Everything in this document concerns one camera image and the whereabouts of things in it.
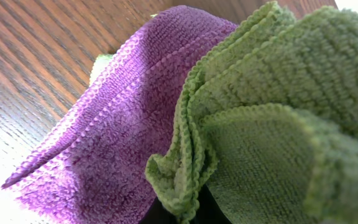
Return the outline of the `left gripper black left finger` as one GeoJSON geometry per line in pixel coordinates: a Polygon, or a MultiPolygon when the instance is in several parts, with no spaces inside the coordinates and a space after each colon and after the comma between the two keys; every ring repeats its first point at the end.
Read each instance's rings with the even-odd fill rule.
{"type": "Polygon", "coordinates": [[[163,207],[156,197],[139,224],[177,224],[177,219],[163,207]]]}

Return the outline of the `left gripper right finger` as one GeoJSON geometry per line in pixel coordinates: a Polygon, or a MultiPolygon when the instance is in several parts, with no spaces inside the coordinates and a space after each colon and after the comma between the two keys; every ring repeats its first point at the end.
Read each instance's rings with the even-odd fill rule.
{"type": "Polygon", "coordinates": [[[194,217],[194,224],[231,224],[206,185],[201,188],[198,201],[200,207],[194,217]]]}

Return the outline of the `light green cloth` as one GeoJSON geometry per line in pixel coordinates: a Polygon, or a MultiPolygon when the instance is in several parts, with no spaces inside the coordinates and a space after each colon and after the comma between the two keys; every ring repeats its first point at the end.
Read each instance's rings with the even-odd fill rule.
{"type": "Polygon", "coordinates": [[[189,72],[145,176],[180,223],[358,223],[358,13],[256,10],[189,72]]]}

